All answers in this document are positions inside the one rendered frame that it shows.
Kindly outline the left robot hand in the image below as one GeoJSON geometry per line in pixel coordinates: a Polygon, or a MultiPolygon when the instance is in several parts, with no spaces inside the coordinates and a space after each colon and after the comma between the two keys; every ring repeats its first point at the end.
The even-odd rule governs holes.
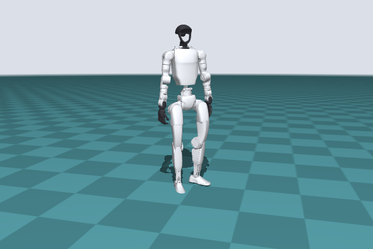
{"type": "Polygon", "coordinates": [[[212,97],[210,96],[209,99],[208,99],[208,101],[205,101],[205,103],[207,104],[208,112],[209,112],[209,117],[210,117],[210,115],[212,114],[212,106],[211,106],[212,97]]]}

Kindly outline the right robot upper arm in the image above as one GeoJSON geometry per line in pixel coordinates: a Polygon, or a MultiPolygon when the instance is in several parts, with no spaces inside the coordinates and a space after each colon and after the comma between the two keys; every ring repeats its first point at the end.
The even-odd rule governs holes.
{"type": "Polygon", "coordinates": [[[162,54],[162,74],[163,74],[163,84],[170,84],[171,77],[170,72],[170,61],[174,58],[174,51],[167,51],[162,54]]]}

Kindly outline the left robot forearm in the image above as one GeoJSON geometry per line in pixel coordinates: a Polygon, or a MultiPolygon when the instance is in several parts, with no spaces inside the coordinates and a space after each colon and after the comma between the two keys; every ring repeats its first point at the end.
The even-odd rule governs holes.
{"type": "Polygon", "coordinates": [[[207,80],[205,82],[202,83],[203,85],[203,88],[204,88],[204,94],[205,94],[205,100],[208,101],[209,97],[211,96],[212,97],[212,91],[211,91],[211,88],[210,88],[210,80],[207,80]]]}

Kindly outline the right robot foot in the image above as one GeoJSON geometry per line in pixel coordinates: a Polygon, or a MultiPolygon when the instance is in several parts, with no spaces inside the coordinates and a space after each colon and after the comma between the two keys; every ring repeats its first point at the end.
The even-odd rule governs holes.
{"type": "Polygon", "coordinates": [[[180,194],[185,193],[185,189],[183,188],[182,183],[179,183],[179,180],[177,182],[178,183],[176,184],[176,181],[174,181],[174,187],[175,187],[176,192],[178,192],[180,194]]]}

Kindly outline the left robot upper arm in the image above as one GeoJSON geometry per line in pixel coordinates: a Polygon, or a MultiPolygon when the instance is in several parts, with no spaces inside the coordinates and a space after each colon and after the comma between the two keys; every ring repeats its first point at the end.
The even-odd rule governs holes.
{"type": "Polygon", "coordinates": [[[206,65],[206,54],[204,51],[197,50],[198,51],[198,66],[200,70],[200,79],[202,81],[210,80],[210,73],[206,72],[207,65],[206,65]]]}

